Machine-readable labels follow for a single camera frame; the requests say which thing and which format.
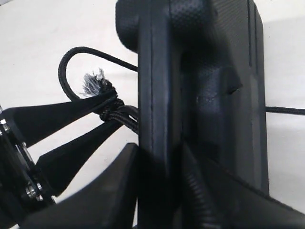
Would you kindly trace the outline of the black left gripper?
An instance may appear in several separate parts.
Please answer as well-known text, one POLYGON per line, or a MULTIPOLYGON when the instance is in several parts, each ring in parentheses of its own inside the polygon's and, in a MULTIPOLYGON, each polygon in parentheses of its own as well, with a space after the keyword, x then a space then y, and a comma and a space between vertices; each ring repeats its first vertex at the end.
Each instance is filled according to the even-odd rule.
POLYGON ((36 165, 28 147, 74 121, 101 111, 117 98, 106 92, 77 101, 14 107, 0 112, 0 227, 22 224, 33 213, 56 204, 91 155, 122 124, 106 122, 42 155, 36 165))

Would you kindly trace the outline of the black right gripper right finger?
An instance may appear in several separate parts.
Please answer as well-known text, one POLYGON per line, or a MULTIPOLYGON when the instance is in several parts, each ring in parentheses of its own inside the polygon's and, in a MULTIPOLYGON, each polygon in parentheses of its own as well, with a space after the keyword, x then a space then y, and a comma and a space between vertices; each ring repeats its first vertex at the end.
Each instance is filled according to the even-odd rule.
POLYGON ((303 229, 305 215, 183 146, 185 229, 303 229))

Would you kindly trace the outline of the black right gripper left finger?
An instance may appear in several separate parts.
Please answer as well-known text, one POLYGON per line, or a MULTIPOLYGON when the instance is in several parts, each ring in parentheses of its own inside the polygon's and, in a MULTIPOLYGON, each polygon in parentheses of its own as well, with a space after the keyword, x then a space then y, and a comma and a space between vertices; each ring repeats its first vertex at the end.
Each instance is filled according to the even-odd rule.
POLYGON ((29 216, 23 229, 130 229, 137 198, 138 146, 128 143, 90 184, 29 216))

